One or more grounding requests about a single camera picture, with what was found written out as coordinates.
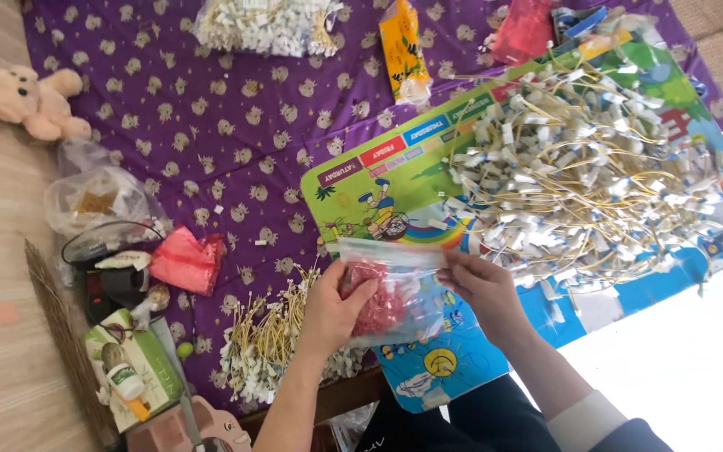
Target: white shirt cuff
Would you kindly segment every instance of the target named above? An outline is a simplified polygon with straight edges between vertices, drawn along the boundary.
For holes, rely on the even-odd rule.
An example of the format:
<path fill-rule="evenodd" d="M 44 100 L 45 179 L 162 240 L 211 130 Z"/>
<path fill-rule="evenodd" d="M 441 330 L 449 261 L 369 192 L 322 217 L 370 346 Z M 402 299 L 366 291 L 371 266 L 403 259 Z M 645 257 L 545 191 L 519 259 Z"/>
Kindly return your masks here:
<path fill-rule="evenodd" d="M 547 422 L 562 452 L 588 452 L 627 421 L 607 397 L 598 391 Z"/>

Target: colorful cardboard chart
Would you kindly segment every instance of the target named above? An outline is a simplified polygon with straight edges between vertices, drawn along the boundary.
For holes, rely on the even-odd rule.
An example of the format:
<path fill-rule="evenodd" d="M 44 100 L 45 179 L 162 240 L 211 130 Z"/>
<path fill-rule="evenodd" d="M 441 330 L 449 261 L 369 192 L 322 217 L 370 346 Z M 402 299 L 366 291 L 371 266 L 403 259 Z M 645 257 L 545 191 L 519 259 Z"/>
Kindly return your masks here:
<path fill-rule="evenodd" d="M 658 114 L 672 131 L 675 144 L 689 137 L 707 143 L 709 149 L 723 150 L 723 134 L 671 54 L 643 43 L 634 34 L 624 32 L 621 37 L 625 43 L 623 53 L 641 71 L 613 73 L 614 80 L 621 86 L 631 86 L 638 80 L 649 96 L 665 100 Z M 610 69 L 621 64 L 616 53 L 605 47 L 584 44 L 579 50 L 593 57 L 589 63 L 596 67 Z M 576 52 L 557 60 L 569 64 L 578 59 Z M 545 63 L 542 60 L 510 70 L 496 81 L 483 83 L 311 169 L 303 177 L 301 188 L 320 228 L 321 240 L 331 244 L 339 236 L 352 236 L 438 244 L 466 252 L 480 249 L 473 236 L 465 233 L 476 229 L 476 220 L 449 218 L 443 213 L 438 192 L 459 197 L 461 190 L 452 182 L 441 159 L 452 149 L 464 152 L 473 143 L 472 125 L 480 113 L 494 101 L 502 102 L 509 90 L 518 89 L 510 80 L 539 72 Z M 723 203 L 718 211 L 723 222 Z M 430 219 L 444 221 L 447 230 L 429 226 Z M 702 246 L 714 264 L 723 262 L 723 233 Z M 671 272 L 616 287 L 625 314 L 702 283 L 708 270 L 702 251 L 685 248 L 677 252 L 677 259 L 679 263 Z M 518 289 L 529 320 L 553 346 L 561 347 L 586 334 L 568 297 L 558 301 L 566 322 L 557 324 L 550 318 L 548 302 L 539 286 Z M 439 336 L 376 350 L 398 402 L 412 413 L 445 404 L 508 371 L 506 358 L 487 342 L 470 307 L 447 291 L 440 296 L 447 303 L 445 328 Z"/>

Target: yellow packet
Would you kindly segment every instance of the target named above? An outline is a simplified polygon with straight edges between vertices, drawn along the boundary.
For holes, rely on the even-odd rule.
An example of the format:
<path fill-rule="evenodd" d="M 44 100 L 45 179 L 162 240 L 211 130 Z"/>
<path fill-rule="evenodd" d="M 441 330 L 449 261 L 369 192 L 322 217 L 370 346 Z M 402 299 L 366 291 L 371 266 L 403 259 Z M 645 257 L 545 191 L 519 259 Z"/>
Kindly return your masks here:
<path fill-rule="evenodd" d="M 431 83 L 420 46 L 417 10 L 395 0 L 378 24 L 396 105 L 421 104 L 431 97 Z"/>

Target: broom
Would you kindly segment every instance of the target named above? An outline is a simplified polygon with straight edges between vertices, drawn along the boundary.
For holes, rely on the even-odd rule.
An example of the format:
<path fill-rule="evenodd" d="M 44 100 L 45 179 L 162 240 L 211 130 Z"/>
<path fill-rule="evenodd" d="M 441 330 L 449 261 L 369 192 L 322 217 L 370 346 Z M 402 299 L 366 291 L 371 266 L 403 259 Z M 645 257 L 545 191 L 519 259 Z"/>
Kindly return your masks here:
<path fill-rule="evenodd" d="M 119 445 L 119 434 L 110 413 L 96 398 L 95 391 L 100 384 L 96 380 L 82 341 L 72 330 L 68 306 L 58 295 L 55 279 L 41 251 L 24 239 L 24 253 L 35 296 L 44 309 L 55 346 L 60 350 L 60 358 L 69 375 L 77 401 L 85 411 L 88 425 L 93 428 L 103 447 L 115 449 Z"/>

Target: purple bedsheet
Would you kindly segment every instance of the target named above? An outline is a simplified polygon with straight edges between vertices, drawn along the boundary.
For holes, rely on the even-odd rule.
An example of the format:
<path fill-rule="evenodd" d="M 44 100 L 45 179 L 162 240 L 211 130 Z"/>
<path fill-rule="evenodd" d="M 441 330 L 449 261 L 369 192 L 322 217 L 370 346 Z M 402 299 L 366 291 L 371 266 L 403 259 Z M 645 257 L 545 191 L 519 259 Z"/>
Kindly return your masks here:
<path fill-rule="evenodd" d="M 46 75 L 71 67 L 84 75 L 85 92 L 72 99 L 72 111 L 91 122 L 114 162 L 146 181 L 175 224 L 198 237 L 222 232 L 230 242 L 214 295 L 173 290 L 177 303 L 165 312 L 185 339 L 196 326 L 186 376 L 217 408 L 259 408 L 229 402 L 231 390 L 220 388 L 219 349 L 233 303 L 246 304 L 248 292 L 277 293 L 287 278 L 298 279 L 292 263 L 328 263 L 317 258 L 318 233 L 298 192 L 300 177 L 418 114 L 414 106 L 393 105 L 377 39 L 388 2 L 347 0 L 333 30 L 341 49 L 325 60 L 229 56 L 200 47 L 189 33 L 196 1 L 26 2 L 35 69 Z M 449 80 L 451 73 L 503 72 L 477 47 L 490 33 L 487 19 L 509 0 L 413 3 L 435 78 L 432 105 L 471 87 Z M 707 85 L 705 103 L 723 128 L 721 91 L 667 1 L 563 4 L 626 7 L 658 17 L 682 66 Z M 214 212 L 217 204 L 225 208 L 221 215 Z M 268 245 L 255 246 L 259 238 Z"/>

